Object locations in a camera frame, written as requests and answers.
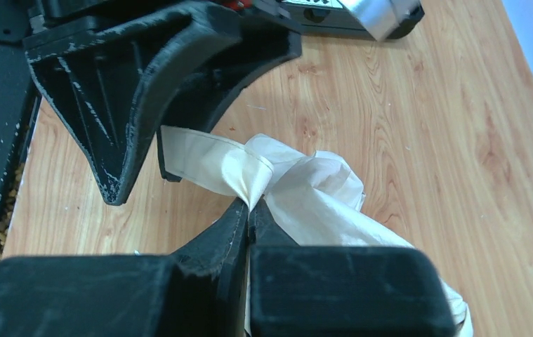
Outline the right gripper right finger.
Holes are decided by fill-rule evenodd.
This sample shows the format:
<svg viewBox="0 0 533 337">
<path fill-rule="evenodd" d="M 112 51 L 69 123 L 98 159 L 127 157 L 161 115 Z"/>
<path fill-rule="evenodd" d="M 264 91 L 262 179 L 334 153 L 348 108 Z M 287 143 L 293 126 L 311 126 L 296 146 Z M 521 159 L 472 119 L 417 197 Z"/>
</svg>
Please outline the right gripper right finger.
<svg viewBox="0 0 533 337">
<path fill-rule="evenodd" d="M 249 215 L 252 336 L 453 336 L 437 270 L 397 246 L 301 246 L 264 201 Z"/>
</svg>

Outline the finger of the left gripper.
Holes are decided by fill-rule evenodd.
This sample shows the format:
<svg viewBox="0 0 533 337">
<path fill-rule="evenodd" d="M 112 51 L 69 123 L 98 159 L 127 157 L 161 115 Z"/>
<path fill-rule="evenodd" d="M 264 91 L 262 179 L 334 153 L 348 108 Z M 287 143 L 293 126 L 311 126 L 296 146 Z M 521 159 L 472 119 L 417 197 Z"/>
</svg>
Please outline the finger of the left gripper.
<svg viewBox="0 0 533 337">
<path fill-rule="evenodd" d="M 100 33 L 24 41 L 36 87 L 87 158 L 106 204 L 128 199 L 178 87 L 241 41 L 241 19 L 211 5 Z"/>
<path fill-rule="evenodd" d="M 161 125 L 212 132 L 247 86 L 301 54 L 298 32 L 285 28 L 244 31 L 239 44 L 212 57 L 186 77 Z"/>
</svg>

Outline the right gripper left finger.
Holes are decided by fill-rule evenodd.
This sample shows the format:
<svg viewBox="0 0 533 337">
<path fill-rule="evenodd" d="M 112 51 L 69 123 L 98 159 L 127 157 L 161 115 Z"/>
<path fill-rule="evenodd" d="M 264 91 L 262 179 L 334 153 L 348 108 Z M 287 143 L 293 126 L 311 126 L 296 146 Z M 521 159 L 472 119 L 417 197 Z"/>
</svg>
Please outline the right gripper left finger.
<svg viewBox="0 0 533 337">
<path fill-rule="evenodd" d="M 168 255 L 0 262 L 0 336 L 241 336 L 249 209 Z"/>
</svg>

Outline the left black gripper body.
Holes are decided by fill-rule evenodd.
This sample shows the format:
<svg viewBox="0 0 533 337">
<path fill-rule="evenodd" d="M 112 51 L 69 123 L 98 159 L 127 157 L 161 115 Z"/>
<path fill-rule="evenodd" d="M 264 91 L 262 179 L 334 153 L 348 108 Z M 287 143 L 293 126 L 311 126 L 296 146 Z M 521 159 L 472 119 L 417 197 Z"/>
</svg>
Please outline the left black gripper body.
<svg viewBox="0 0 533 337">
<path fill-rule="evenodd" d="M 303 33 L 281 1 L 31 1 L 29 25 L 33 35 L 96 34 L 144 19 L 161 21 L 167 11 L 190 10 L 194 5 L 235 13 L 250 32 L 288 29 Z"/>
</svg>

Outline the beige folding umbrella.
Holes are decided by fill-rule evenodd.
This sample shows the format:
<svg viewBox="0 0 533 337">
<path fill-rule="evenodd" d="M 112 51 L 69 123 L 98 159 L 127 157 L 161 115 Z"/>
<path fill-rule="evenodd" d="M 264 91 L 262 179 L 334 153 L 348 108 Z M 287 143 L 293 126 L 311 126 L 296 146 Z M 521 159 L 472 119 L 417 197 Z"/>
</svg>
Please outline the beige folding umbrella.
<svg viewBox="0 0 533 337">
<path fill-rule="evenodd" d="M 164 169 L 212 192 L 239 197 L 251 211 L 264 201 L 276 223 L 301 246 L 414 247 L 361 212 L 364 185 L 343 157 L 304 155 L 269 136 L 235 141 L 187 128 L 159 130 Z M 463 297 L 440 278 L 456 325 L 474 334 Z M 249 325 L 249 284 L 245 329 Z"/>
</svg>

